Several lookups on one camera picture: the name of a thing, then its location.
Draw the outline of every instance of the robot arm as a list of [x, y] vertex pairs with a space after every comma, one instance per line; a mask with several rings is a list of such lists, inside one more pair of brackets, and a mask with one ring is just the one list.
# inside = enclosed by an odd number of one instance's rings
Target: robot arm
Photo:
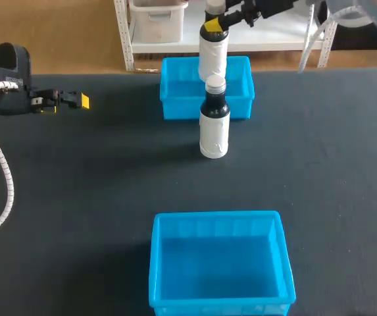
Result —
[[[205, 23], [205, 28], [209, 32], [219, 32], [227, 30], [231, 25], [245, 20], [251, 27], [258, 17], [268, 18], [280, 12], [289, 10], [297, 0], [244, 0], [241, 11], [236, 11], [227, 15], [220, 15]], [[309, 5], [319, 4], [322, 0], [307, 0]], [[226, 8], [229, 8], [240, 1], [227, 0]], [[326, 0], [332, 12], [337, 12], [346, 7], [361, 6], [371, 20], [377, 25], [377, 0]]]

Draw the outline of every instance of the white bracket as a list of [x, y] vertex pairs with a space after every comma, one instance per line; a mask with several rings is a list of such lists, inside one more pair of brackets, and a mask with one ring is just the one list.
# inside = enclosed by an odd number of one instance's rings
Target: white bracket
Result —
[[[327, 18], [330, 16], [330, 11], [327, 10]], [[320, 60], [318, 61], [318, 68], [324, 68], [327, 66], [328, 57], [330, 56], [330, 52], [332, 51], [334, 36], [336, 34], [336, 30], [338, 29], [338, 23], [332, 22], [330, 23], [324, 32], [324, 39], [322, 42], [321, 47], [321, 54]]]
[[127, 71], [134, 71], [134, 56], [131, 48], [130, 32], [128, 30], [126, 0], [114, 0], [114, 4], [116, 21], [118, 22], [118, 29], [120, 31], [125, 68]]

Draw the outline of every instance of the white bottle cap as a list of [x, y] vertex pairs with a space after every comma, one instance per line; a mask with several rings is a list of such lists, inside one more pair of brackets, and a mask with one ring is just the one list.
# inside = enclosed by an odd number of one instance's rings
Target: white bottle cap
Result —
[[225, 0], [207, 0], [206, 12], [212, 15], [219, 15], [225, 13], [226, 2]]
[[206, 91], [211, 94], [221, 94], [226, 90], [226, 80], [218, 74], [212, 74], [206, 80]]

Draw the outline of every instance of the black table surface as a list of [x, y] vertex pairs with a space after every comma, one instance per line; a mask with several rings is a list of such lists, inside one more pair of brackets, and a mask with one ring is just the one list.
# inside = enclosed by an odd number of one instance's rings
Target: black table surface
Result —
[[[0, 228], [0, 315], [152, 315], [155, 214], [280, 212], [290, 315], [377, 315], [377, 70], [255, 74], [222, 159], [162, 119], [157, 75], [37, 76], [90, 111], [0, 117], [16, 190]], [[0, 168], [0, 214], [6, 199]]]

